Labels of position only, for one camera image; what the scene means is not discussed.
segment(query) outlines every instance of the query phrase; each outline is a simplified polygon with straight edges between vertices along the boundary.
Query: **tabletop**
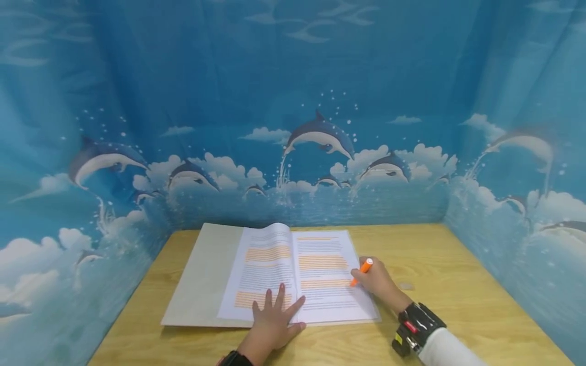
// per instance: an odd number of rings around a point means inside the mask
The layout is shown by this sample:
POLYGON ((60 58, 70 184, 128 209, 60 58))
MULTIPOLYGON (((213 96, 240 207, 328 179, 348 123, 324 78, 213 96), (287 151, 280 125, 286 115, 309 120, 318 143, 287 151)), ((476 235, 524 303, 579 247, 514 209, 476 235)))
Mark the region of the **tabletop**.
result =
MULTIPOLYGON (((572 364, 444 225, 293 230, 349 230, 359 255, 381 259, 397 283, 411 288, 406 292, 412 299, 426 304, 489 365, 572 364)), ((90 366, 215 365, 238 346, 245 330, 160 325, 198 234, 170 237, 90 366)), ((394 353, 390 342, 398 323, 377 305, 381 323, 308 327, 267 365, 420 365, 394 353)))

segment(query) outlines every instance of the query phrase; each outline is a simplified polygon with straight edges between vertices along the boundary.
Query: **blue fabric backdrop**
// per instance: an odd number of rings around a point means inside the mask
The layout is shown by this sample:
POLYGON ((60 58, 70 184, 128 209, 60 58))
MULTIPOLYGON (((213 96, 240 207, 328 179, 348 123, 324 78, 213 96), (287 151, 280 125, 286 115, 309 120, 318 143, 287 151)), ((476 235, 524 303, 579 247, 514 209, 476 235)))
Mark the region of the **blue fabric backdrop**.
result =
POLYGON ((585 37, 578 1, 0 0, 0 364, 85 363, 175 230, 444 216, 586 362, 585 37))

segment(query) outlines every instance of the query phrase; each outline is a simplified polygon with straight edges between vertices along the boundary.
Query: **dolphin-print curtain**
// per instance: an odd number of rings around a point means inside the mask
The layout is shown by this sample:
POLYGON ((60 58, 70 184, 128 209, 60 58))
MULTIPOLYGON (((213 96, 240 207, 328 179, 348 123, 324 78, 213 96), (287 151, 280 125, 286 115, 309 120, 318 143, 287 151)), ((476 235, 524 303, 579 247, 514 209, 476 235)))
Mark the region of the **dolphin-print curtain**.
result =
POLYGON ((586 362, 585 25, 571 0, 0 0, 0 365, 86 363, 172 232, 276 221, 444 221, 586 362))

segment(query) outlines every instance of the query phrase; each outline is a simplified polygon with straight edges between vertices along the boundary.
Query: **open book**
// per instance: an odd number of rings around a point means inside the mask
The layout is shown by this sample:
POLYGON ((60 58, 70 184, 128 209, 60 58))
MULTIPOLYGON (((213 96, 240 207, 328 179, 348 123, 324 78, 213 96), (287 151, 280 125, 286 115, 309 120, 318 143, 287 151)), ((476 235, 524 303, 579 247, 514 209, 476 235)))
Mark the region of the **open book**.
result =
POLYGON ((274 301, 281 282, 286 286, 284 306, 306 297, 292 322, 379 321, 370 295, 359 285, 350 287, 350 270, 358 267, 345 230, 300 232, 279 223, 263 229, 205 224, 162 324, 248 327, 253 301, 262 309, 268 288, 274 301))

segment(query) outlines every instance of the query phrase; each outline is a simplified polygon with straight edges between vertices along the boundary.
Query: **watch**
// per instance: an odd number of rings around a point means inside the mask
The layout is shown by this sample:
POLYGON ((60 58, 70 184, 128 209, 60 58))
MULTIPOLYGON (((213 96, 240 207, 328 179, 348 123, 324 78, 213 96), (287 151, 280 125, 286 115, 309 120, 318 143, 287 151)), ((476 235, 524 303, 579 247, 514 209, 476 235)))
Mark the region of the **watch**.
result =
POLYGON ((240 354, 238 351, 232 351, 228 353, 223 360, 217 366, 254 366, 252 362, 246 358, 245 355, 240 354))
POLYGON ((399 328, 391 345, 401 357, 421 352, 430 335, 446 324, 422 303, 411 303, 399 313, 399 328))

